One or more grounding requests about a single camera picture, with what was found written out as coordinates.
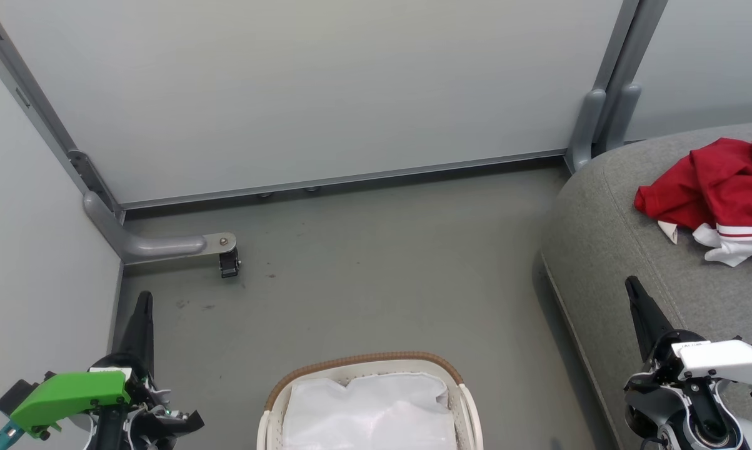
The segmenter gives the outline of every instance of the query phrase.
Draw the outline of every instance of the gray partition leg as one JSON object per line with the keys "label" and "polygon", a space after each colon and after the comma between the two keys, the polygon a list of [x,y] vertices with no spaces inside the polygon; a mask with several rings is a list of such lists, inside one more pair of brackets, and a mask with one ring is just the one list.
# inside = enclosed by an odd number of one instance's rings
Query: gray partition leg
{"label": "gray partition leg", "polygon": [[112,211],[95,192],[84,194],[84,211],[127,265],[205,254],[224,254],[236,249],[236,236],[233,233],[175,238],[136,236],[119,224]]}
{"label": "gray partition leg", "polygon": [[592,157],[593,134],[595,134],[595,127],[598,126],[598,118],[601,117],[605,102],[604,89],[594,89],[584,97],[581,103],[576,126],[570,136],[570,145],[564,154],[564,161],[572,174],[581,169]]}
{"label": "gray partition leg", "polygon": [[625,132],[631,123],[631,117],[634,115],[634,108],[641,93],[642,86],[639,84],[623,86],[619,92],[614,114],[608,118],[604,132],[601,133],[601,139],[598,139],[596,153],[601,154],[624,145]]}

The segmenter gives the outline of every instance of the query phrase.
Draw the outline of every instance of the white wall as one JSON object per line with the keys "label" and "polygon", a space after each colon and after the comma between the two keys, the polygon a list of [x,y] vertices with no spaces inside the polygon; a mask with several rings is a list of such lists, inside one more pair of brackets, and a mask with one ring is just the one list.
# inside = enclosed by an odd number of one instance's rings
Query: white wall
{"label": "white wall", "polygon": [[0,0],[121,203],[566,148],[621,0]]}
{"label": "white wall", "polygon": [[[0,80],[0,397],[106,354],[118,271],[81,192]],[[64,435],[17,447],[82,448],[85,433],[62,424]]]}
{"label": "white wall", "polygon": [[671,0],[634,81],[626,140],[752,122],[752,0]]}

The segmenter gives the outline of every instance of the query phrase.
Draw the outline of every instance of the brown basket handle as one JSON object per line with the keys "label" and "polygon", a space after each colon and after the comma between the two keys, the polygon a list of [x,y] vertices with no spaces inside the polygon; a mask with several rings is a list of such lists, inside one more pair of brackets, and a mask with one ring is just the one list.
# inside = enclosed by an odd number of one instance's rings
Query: brown basket handle
{"label": "brown basket handle", "polygon": [[276,397],[281,394],[281,391],[287,387],[288,384],[295,381],[301,376],[315,373],[316,371],[324,371],[333,368],[341,368],[342,366],[348,366],[351,364],[373,363],[376,361],[390,361],[391,359],[422,359],[422,361],[432,362],[442,368],[450,374],[451,378],[456,384],[463,384],[464,381],[459,372],[453,368],[450,362],[445,361],[441,356],[434,355],[433,353],[426,353],[425,351],[390,351],[387,353],[369,353],[368,355],[348,356],[348,358],[332,359],[332,361],[319,362],[318,364],[312,364],[293,370],[289,375],[281,379],[276,384],[276,387],[270,391],[268,401],[264,404],[265,411],[272,411],[273,404],[276,402]]}

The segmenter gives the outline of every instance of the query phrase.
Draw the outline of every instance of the red and white striped fabric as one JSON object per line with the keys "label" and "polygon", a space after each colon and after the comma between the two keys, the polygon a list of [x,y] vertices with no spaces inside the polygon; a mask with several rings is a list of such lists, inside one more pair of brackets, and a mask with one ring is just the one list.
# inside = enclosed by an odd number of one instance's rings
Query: red and white striped fabric
{"label": "red and white striped fabric", "polygon": [[707,261],[735,267],[752,256],[752,142],[722,137],[691,151],[640,187],[634,207],[690,228],[696,241],[713,248]]}

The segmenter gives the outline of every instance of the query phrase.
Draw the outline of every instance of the gray sofa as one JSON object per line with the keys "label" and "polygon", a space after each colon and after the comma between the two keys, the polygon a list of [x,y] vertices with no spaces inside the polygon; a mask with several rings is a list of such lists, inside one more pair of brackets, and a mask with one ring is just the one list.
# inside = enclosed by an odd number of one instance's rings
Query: gray sofa
{"label": "gray sofa", "polygon": [[[620,448],[641,440],[624,421],[623,386],[641,367],[624,288],[638,276],[676,328],[710,340],[752,343],[752,259],[736,268],[706,262],[708,249],[679,231],[673,245],[633,207],[648,185],[690,150],[720,137],[752,139],[752,124],[691,131],[633,143],[588,163],[562,189],[544,231],[542,254],[599,401]],[[725,394],[733,412],[752,421],[749,391]]]}

